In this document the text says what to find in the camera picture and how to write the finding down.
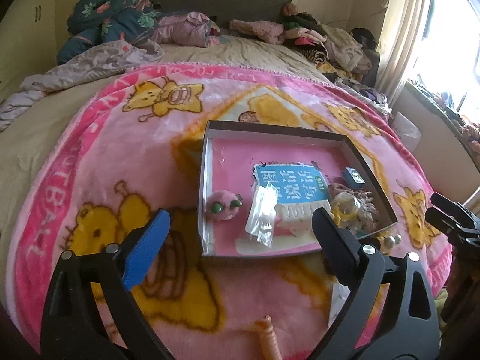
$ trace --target pink pom-pom toy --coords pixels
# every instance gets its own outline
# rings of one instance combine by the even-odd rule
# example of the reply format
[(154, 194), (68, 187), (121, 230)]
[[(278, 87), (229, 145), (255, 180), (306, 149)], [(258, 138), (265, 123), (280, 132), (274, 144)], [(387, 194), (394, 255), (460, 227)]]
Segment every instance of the pink pom-pom toy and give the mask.
[(242, 197), (233, 192), (220, 190), (207, 199), (207, 216), (214, 222), (232, 219), (242, 206)]

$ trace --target window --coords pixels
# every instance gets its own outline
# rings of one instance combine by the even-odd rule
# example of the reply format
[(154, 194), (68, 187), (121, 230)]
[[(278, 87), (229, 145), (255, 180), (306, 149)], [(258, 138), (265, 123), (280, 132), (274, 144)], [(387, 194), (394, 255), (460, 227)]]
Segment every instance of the window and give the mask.
[(413, 75), (429, 92), (450, 92), (454, 107), (480, 122), (480, 20), (468, 0), (431, 0)]

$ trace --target pink blanket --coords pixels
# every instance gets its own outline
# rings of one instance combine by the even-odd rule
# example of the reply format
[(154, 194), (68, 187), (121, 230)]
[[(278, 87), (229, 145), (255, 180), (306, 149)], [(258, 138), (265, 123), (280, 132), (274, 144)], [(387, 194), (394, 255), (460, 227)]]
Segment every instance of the pink blanket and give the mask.
[[(284, 359), (305, 359), (326, 331), (332, 278), (317, 253), (279, 259), (202, 259), (196, 200), (207, 120), (327, 129), (366, 157), (399, 219), (397, 256), (416, 250), (437, 293), (450, 248), (423, 219), (432, 193), (390, 128), (343, 90), (241, 67), (152, 64), (132, 70), (71, 121), (37, 176), (10, 245), (10, 315), (38, 348), (52, 269), (65, 248), (98, 252), (172, 215), (169, 241), (133, 295), (178, 359), (262, 359), (253, 322), (272, 316)], [(121, 342), (93, 285), (112, 340)], [(381, 298), (361, 342), (378, 320)]]

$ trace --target orange toy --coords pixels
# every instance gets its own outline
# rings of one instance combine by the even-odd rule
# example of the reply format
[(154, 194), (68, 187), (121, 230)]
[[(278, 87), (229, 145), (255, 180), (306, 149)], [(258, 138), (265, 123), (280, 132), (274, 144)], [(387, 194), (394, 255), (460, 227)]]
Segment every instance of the orange toy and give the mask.
[(263, 358), (265, 360), (282, 360), (282, 354), (278, 348), (277, 335), (272, 325), (272, 317), (267, 315), (264, 319), (256, 321), (255, 327), (260, 338)]

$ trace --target blue gripper pad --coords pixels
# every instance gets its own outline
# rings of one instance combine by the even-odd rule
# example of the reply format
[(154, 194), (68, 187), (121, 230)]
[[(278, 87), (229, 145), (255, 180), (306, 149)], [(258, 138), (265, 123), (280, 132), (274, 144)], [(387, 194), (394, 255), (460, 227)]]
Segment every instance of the blue gripper pad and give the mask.
[(165, 242), (170, 231), (169, 213), (164, 210), (159, 211), (147, 226), (125, 259), (125, 273), (122, 280), (129, 291), (145, 279), (150, 265)]

